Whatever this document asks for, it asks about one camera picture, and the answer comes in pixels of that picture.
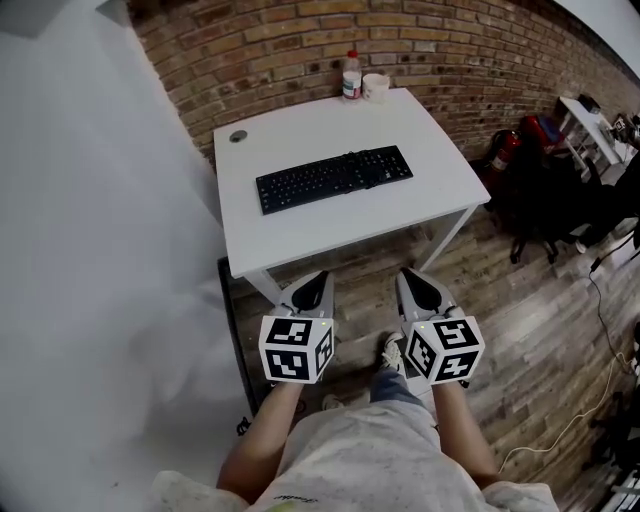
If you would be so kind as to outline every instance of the sneaker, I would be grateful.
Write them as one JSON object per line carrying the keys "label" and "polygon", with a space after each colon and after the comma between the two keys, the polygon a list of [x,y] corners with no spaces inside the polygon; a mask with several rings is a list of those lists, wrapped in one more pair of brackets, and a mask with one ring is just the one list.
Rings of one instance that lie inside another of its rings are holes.
{"label": "sneaker", "polygon": [[338,400],[336,395],[326,395],[322,399],[322,410],[328,411],[329,409],[342,409],[344,404]]}
{"label": "sneaker", "polygon": [[398,341],[404,336],[402,333],[394,332],[389,335],[387,341],[384,342],[384,348],[382,350],[382,364],[380,369],[393,368],[403,377],[407,377],[407,372],[404,368],[404,361],[402,360],[402,352],[398,347]]}

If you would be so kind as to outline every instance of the white desk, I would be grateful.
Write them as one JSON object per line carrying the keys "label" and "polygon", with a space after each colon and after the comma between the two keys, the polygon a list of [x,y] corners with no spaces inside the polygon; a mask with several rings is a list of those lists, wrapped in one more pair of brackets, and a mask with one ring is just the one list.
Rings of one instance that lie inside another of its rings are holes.
{"label": "white desk", "polygon": [[611,124],[609,124],[609,121],[607,121],[602,114],[591,114],[582,106],[582,104],[578,100],[560,97],[560,101],[569,110],[562,125],[560,126],[560,131],[565,131],[567,126],[571,123],[571,118],[573,117],[573,119],[575,119],[584,127],[589,136],[593,139],[593,141],[600,149],[602,155],[607,159],[607,162],[609,162],[609,165],[615,165],[618,163],[626,164],[631,160],[631,158],[635,154],[635,151],[632,151],[626,144],[622,144],[617,140],[615,141],[614,147],[612,147],[607,139],[604,138],[604,135],[602,135],[602,133],[600,132],[598,125],[601,122],[604,122],[609,128],[611,128]]}
{"label": "white desk", "polygon": [[[247,138],[229,136],[246,130]],[[416,262],[427,267],[490,197],[453,142],[406,89],[384,105],[329,98],[268,112],[214,131],[231,274],[269,300],[280,289],[267,270],[438,217],[441,227]],[[397,145],[414,177],[262,215],[255,178],[349,151]]]}

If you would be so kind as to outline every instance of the person's arm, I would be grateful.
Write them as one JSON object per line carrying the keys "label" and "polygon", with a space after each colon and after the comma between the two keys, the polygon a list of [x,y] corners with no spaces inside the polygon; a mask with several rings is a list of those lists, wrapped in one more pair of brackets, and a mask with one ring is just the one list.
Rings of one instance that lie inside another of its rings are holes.
{"label": "person's arm", "polygon": [[458,382],[433,386],[442,452],[484,489],[500,480],[498,467]]}
{"label": "person's arm", "polygon": [[253,504],[276,476],[303,384],[278,384],[220,470],[218,489]]}

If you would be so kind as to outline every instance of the black keyboard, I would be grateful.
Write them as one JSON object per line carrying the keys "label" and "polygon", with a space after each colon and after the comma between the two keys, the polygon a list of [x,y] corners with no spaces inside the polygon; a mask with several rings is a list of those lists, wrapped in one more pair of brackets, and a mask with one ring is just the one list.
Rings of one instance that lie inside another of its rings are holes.
{"label": "black keyboard", "polygon": [[413,177],[398,146],[347,153],[256,178],[262,213]]}

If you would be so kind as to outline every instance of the cable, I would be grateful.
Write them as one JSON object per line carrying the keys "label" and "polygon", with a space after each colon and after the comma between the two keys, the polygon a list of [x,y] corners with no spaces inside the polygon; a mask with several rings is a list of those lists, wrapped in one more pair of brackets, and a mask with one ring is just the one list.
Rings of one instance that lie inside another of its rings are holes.
{"label": "cable", "polygon": [[593,274],[600,265],[602,265],[602,262],[607,259],[609,256],[611,256],[614,252],[619,251],[620,249],[622,249],[625,245],[627,245],[632,239],[633,239],[633,231],[635,230],[635,228],[633,228],[631,231],[629,231],[629,233],[627,233],[626,237],[628,237],[624,242],[622,242],[618,247],[616,247],[615,249],[611,249],[607,254],[605,254],[604,256],[599,256],[596,258],[596,260],[593,262],[593,264],[591,265],[591,269],[589,272],[589,275]]}
{"label": "cable", "polygon": [[596,282],[591,277],[591,272],[589,273],[589,275],[587,277],[588,277],[589,281],[591,281],[591,284],[593,284],[593,286],[596,287],[596,291],[598,292],[598,319],[600,320],[600,323],[602,324],[602,327],[604,329],[604,333],[605,333],[605,335],[607,337],[607,343],[609,345],[609,350],[611,350],[611,353],[613,354],[613,357],[615,358],[616,361],[618,361],[618,363],[622,367],[623,373],[626,373],[627,375],[633,375],[635,377],[635,373],[633,373],[633,371],[629,370],[629,368],[628,368],[629,363],[627,361],[625,361],[624,355],[622,355],[621,352],[617,352],[616,353],[616,350],[613,348],[613,343],[611,343],[611,337],[609,336],[609,328],[607,327],[607,324],[605,323],[604,319],[602,318],[602,312],[600,310],[600,308],[602,306],[602,293],[600,292],[600,288],[598,288],[598,285],[596,284]]}
{"label": "cable", "polygon": [[[611,253],[617,251],[620,247],[614,249],[613,251],[611,251]],[[582,413],[582,414],[578,414],[577,416],[575,416],[569,422],[569,424],[564,428],[564,430],[562,432],[560,432],[560,435],[557,437],[557,439],[554,441],[554,443],[549,448],[535,449],[535,448],[529,448],[528,446],[519,446],[519,447],[514,448],[513,450],[511,450],[509,453],[507,453],[507,456],[504,458],[504,461],[502,462],[502,465],[500,466],[500,471],[498,471],[498,473],[502,473],[502,470],[504,469],[504,466],[506,465],[507,461],[509,460],[509,457],[511,457],[511,455],[513,455],[516,452],[519,452],[519,451],[528,451],[528,452],[531,452],[531,453],[548,453],[548,452],[550,452],[551,450],[553,450],[556,447],[556,445],[560,442],[560,439],[562,439],[562,436],[564,436],[566,434],[566,432],[571,428],[571,425],[573,425],[573,423],[576,420],[582,419],[582,418],[588,416],[589,414],[591,414],[592,412],[597,411],[600,408],[600,406],[604,403],[604,401],[605,401],[605,399],[607,397],[607,393],[609,392],[609,384],[611,383],[611,375],[613,375],[613,363],[614,362],[617,362],[621,366],[623,373],[625,373],[627,375],[631,375],[631,376],[633,376],[633,378],[636,377],[636,374],[633,371],[633,369],[629,369],[629,366],[630,366],[632,361],[627,361],[624,358],[624,354],[622,352],[616,352],[615,349],[613,348],[613,344],[611,343],[611,337],[609,336],[609,328],[607,327],[607,324],[605,323],[604,319],[602,318],[602,312],[601,312],[602,293],[600,292],[600,288],[598,288],[598,285],[596,284],[596,282],[592,279],[592,277],[591,277],[592,273],[593,273],[593,267],[592,267],[592,270],[591,270],[591,272],[589,272],[589,275],[587,277],[588,277],[589,281],[591,281],[593,286],[595,286],[595,288],[596,288],[596,290],[598,292],[598,319],[600,320],[600,323],[602,324],[602,327],[604,328],[604,333],[605,333],[605,335],[607,337],[607,343],[609,345],[609,349],[611,350],[611,353],[613,354],[613,359],[611,360],[611,364],[609,365],[609,377],[607,378],[607,385],[606,385],[606,387],[604,389],[604,393],[602,394],[602,398],[600,398],[600,401],[598,402],[598,405],[596,405],[593,409],[589,409],[587,412]]]}
{"label": "cable", "polygon": [[[622,360],[625,361],[624,355],[622,353],[616,354],[616,358],[615,358],[616,360],[618,360],[618,356],[621,356]],[[509,453],[507,453],[507,456],[504,458],[504,462],[502,463],[502,466],[500,466],[500,471],[498,471],[498,473],[502,473],[502,470],[504,469],[504,466],[506,465],[507,461],[509,460],[509,457],[511,457],[511,455],[513,455],[516,452],[519,452],[519,451],[528,451],[528,452],[531,452],[531,453],[548,453],[548,452],[550,452],[560,442],[560,439],[562,439],[562,436],[565,435],[565,433],[571,428],[571,425],[573,425],[574,421],[582,419],[582,418],[588,416],[589,414],[591,414],[592,412],[597,411],[600,408],[600,406],[604,403],[604,400],[607,397],[607,393],[609,392],[609,384],[611,383],[611,375],[613,374],[613,362],[614,361],[612,360],[611,364],[609,365],[609,377],[607,378],[607,386],[604,389],[604,393],[602,394],[602,398],[598,402],[598,405],[596,405],[593,409],[589,409],[585,413],[578,414],[577,416],[575,416],[569,422],[569,424],[564,428],[564,430],[562,432],[560,432],[560,435],[558,436],[558,438],[554,441],[554,443],[549,448],[535,449],[535,448],[529,448],[528,446],[519,446],[518,448],[514,448],[513,450],[511,450]]]}
{"label": "cable", "polygon": [[289,311],[291,311],[291,314],[295,316],[296,311],[295,311],[295,309],[293,309],[291,306],[289,306],[289,304],[285,304],[284,302],[281,302],[281,303],[280,303],[280,305],[281,305],[283,308],[287,308]]}

